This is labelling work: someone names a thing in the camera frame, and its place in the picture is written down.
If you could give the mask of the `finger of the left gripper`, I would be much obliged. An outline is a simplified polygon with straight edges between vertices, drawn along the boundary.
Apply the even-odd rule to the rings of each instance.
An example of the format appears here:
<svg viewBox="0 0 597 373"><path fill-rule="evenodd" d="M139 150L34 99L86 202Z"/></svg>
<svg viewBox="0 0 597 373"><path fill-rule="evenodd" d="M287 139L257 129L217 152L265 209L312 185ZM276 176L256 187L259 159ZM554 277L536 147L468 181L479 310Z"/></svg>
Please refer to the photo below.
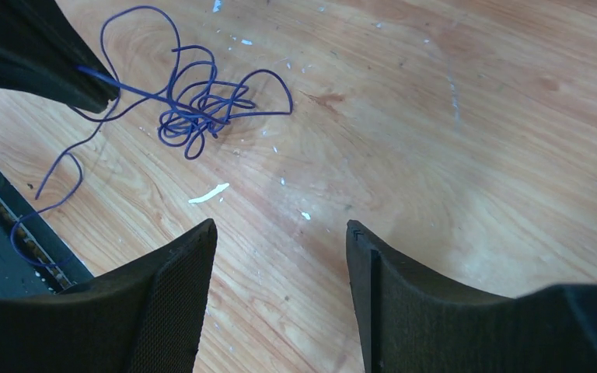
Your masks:
<svg viewBox="0 0 597 373"><path fill-rule="evenodd" d="M81 68L109 75L55 1L0 1L0 89L101 113L120 90Z"/></svg>

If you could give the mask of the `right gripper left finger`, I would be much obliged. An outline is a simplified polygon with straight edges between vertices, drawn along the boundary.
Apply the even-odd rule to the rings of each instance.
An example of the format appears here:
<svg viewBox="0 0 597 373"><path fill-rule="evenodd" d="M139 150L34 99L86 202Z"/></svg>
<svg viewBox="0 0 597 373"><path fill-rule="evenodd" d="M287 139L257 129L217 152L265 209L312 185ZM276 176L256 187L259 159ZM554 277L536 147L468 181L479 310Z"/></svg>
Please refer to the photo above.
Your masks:
<svg viewBox="0 0 597 373"><path fill-rule="evenodd" d="M190 372L218 230L172 242L55 295L0 298L0 372Z"/></svg>

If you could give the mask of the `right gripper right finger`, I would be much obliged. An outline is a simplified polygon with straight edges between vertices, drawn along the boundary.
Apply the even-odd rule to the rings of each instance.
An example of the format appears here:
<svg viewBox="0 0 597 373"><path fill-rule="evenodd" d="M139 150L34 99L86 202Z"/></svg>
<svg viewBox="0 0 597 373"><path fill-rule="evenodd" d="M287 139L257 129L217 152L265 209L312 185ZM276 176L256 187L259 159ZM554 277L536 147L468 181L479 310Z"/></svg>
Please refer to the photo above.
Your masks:
<svg viewBox="0 0 597 373"><path fill-rule="evenodd" d="M454 281L347 224L367 372L597 372L597 284L506 298Z"/></svg>

